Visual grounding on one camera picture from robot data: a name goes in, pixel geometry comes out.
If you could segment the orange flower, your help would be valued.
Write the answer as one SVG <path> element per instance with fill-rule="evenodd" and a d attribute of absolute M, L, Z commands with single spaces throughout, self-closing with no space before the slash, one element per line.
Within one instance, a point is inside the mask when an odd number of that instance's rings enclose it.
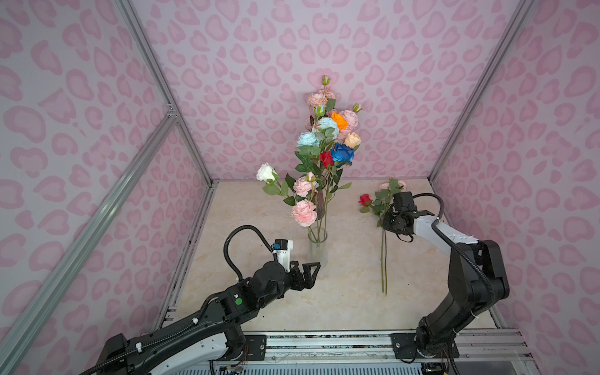
<path fill-rule="evenodd" d="M 340 114 L 338 112 L 331 112 L 330 117 L 336 123 L 339 131 L 343 131 L 347 128 L 348 121 L 345 119 L 345 117 L 342 116 L 342 114 Z"/>

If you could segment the pink peony flower spray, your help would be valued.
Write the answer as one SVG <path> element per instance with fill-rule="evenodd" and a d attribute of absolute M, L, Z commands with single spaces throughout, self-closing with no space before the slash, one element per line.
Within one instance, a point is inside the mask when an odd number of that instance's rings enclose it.
<path fill-rule="evenodd" d="M 359 118 L 358 113 L 362 110 L 362 106 L 359 103 L 355 103 L 351 109 L 346 109 L 341 111 L 340 114 L 346 121 L 346 126 L 343 129 L 340 129 L 340 135 L 347 136 L 348 134 L 353 133 L 353 131 L 358 128 Z"/>

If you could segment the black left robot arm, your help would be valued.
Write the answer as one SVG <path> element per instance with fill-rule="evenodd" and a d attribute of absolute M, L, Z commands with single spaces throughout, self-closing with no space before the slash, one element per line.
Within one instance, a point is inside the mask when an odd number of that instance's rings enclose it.
<path fill-rule="evenodd" d="M 286 270 L 270 261 L 227 289 L 213 293 L 201 308 L 168 327 L 132 339 L 111 337 L 88 374 L 174 374 L 197 363 L 234 360 L 245 352 L 242 324 L 289 290 L 311 289 L 318 262 Z"/>

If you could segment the light blue flower spray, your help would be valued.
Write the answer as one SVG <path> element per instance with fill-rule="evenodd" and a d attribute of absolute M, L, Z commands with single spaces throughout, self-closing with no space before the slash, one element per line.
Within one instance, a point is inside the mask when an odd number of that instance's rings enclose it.
<path fill-rule="evenodd" d="M 309 118 L 310 130 L 298 136 L 295 156 L 298 165 L 295 170 L 306 175 L 312 172 L 317 177 L 318 189 L 322 189 L 322 166 L 320 154 L 331 151 L 337 144 L 339 129 L 328 116 L 327 107 L 319 106 L 313 109 Z"/>

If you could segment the pink rose bud spray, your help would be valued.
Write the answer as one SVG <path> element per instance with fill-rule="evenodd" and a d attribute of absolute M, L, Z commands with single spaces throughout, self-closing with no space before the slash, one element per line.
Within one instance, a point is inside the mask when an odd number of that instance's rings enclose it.
<path fill-rule="evenodd" d="M 322 88 L 310 94 L 306 100 L 306 103 L 310 108 L 315 109 L 319 106 L 327 107 L 329 101 L 336 100 L 336 94 L 330 88 L 330 83 L 331 78 L 329 78 L 329 76 L 325 75 L 322 77 Z"/>

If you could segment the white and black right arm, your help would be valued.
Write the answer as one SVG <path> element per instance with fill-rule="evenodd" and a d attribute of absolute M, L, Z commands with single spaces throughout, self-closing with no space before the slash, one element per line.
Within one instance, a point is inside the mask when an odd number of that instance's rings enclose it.
<path fill-rule="evenodd" d="M 416 330 L 414 342 L 420 355 L 440 353 L 476 317 L 509 296 L 498 243 L 466 235 L 426 210 L 388 212 L 382 227 L 394 234 L 422 238 L 449 256 L 448 295 L 421 319 Z"/>

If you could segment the tall clear ribbed glass vase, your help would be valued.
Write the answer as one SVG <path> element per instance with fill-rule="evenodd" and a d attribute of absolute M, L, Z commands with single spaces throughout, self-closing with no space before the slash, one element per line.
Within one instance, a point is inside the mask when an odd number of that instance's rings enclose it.
<path fill-rule="evenodd" d="M 312 263 L 320 263 L 324 268 L 328 265 L 328 233 L 326 231 L 317 231 L 310 229 L 308 234 L 309 239 L 309 261 Z"/>

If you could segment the peach rose stem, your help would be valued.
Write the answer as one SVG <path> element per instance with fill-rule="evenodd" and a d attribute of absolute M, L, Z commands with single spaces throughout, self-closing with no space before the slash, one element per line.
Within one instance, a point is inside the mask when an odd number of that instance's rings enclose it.
<path fill-rule="evenodd" d="M 356 134 L 354 132 L 349 134 L 344 140 L 344 145 L 353 150 L 357 150 L 357 148 L 359 148 L 361 143 L 362 143 L 361 138 L 359 137 L 358 134 Z"/>

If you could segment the large pink rose spray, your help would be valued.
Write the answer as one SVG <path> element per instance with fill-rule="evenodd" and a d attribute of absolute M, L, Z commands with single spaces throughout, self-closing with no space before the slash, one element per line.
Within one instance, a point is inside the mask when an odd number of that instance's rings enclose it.
<path fill-rule="evenodd" d="M 386 230 L 383 228 L 384 214 L 392 205 L 393 195 L 406 190 L 406 182 L 391 178 L 380 185 L 375 192 L 375 200 L 370 203 L 370 211 L 377 217 L 377 228 L 381 232 L 381 292 L 388 294 L 388 244 Z"/>

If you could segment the white rose spray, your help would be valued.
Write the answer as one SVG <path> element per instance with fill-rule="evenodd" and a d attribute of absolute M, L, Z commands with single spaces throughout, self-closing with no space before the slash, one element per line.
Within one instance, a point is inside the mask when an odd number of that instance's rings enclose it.
<path fill-rule="evenodd" d="M 264 183 L 262 190 L 269 196 L 280 196 L 289 206 L 297 203 L 294 185 L 296 180 L 286 175 L 281 179 L 278 172 L 268 163 L 264 163 L 256 172 L 256 179 Z"/>

